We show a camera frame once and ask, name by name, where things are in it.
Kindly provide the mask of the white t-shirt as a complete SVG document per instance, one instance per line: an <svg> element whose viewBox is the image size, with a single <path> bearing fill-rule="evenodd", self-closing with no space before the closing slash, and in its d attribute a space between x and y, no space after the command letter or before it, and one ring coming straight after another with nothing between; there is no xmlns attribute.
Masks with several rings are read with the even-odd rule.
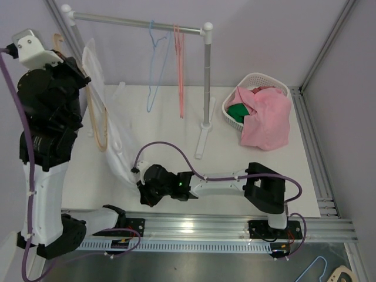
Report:
<svg viewBox="0 0 376 282"><path fill-rule="evenodd" d="M87 41L83 49L82 67L91 78L89 87L99 126L102 125L103 104L107 109L108 148L104 153L110 170L125 189L136 193L136 176L131 169L140 143L132 130L129 112L117 101L117 98L126 94L126 84L121 82L115 86L114 91L105 91L105 77L93 38Z"/></svg>

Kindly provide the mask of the blue wire hanger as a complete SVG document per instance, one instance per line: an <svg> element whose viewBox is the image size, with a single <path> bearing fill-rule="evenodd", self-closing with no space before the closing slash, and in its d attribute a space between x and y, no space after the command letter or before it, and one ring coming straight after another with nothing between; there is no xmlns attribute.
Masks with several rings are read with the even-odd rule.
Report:
<svg viewBox="0 0 376 282"><path fill-rule="evenodd" d="M172 42L172 33L167 32L162 37L156 38L153 34L155 22L150 21L149 36L152 44L152 55L149 65L148 95L146 102L146 111L150 113L153 109L157 93L162 79L164 78L167 59L169 57L170 46Z"/></svg>

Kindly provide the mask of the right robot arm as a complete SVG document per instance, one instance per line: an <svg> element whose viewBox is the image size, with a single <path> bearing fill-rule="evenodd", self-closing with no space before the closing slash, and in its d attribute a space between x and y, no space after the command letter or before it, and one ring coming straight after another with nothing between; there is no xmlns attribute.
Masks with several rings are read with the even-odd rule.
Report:
<svg viewBox="0 0 376 282"><path fill-rule="evenodd" d="M153 207L165 196L181 202L206 196L240 196L267 214L267 230L276 238L288 232L287 203L303 193L296 180L256 162L229 174L201 175L194 169L174 174L159 164L140 161L131 172L137 176L141 204Z"/></svg>

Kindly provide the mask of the light pink t-shirt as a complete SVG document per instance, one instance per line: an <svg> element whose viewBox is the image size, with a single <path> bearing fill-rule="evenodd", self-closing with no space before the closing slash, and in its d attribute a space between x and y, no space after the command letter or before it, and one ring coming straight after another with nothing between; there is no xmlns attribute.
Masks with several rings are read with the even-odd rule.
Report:
<svg viewBox="0 0 376 282"><path fill-rule="evenodd" d="M238 87L243 104L251 110L244 117L240 144L262 150L276 150L288 145L291 101L279 88L269 87L256 93Z"/></svg>

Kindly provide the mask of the dusty red t-shirt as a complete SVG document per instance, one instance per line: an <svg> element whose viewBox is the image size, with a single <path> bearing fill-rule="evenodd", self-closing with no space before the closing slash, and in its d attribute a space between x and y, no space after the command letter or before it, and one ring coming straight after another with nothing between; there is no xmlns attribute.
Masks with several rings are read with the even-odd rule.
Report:
<svg viewBox="0 0 376 282"><path fill-rule="evenodd" d="M262 90L265 90L265 89L270 89L270 88L274 88L273 86L260 86L258 88L254 88L252 89L251 91L256 94L258 93L259 91L262 91Z"/></svg>

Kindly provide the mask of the green t-shirt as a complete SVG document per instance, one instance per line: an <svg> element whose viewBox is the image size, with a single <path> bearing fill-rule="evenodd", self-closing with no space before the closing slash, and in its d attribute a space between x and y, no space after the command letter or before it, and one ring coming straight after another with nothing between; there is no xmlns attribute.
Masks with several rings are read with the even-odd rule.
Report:
<svg viewBox="0 0 376 282"><path fill-rule="evenodd" d="M249 109L243 103L237 103L227 108L227 114L237 123L244 123L244 118L250 114Z"/></svg>

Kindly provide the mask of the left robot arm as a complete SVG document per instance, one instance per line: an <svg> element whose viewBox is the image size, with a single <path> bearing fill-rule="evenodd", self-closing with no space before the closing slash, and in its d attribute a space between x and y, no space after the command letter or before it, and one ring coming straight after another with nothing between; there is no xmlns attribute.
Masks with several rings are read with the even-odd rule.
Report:
<svg viewBox="0 0 376 282"><path fill-rule="evenodd" d="M82 214L63 214L62 189L73 144L82 128L79 92L91 81L73 57L43 63L18 82L17 95L30 131L20 136L19 157L31 172L32 207L17 244L30 241L39 256L51 260L76 250L86 236L119 236L126 230L124 210L104 205Z"/></svg>

